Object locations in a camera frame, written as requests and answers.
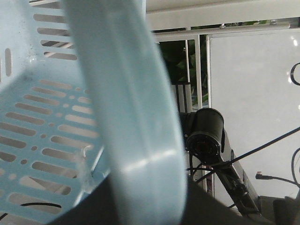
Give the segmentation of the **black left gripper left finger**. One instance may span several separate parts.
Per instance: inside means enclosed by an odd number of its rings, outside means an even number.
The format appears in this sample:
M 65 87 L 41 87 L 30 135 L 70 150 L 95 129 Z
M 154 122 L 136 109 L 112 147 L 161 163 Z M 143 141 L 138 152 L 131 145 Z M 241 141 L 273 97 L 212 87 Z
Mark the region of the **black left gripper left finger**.
M 107 176 L 99 186 L 76 207 L 50 222 L 51 225 L 113 225 L 115 202 Z

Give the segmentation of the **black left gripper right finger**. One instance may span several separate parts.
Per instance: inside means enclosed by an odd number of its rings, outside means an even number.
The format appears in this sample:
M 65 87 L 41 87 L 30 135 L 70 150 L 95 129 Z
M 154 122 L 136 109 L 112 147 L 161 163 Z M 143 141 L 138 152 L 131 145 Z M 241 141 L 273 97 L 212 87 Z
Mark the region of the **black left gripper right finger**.
M 238 216 L 192 180 L 187 181 L 187 200 L 181 225 L 271 225 Z

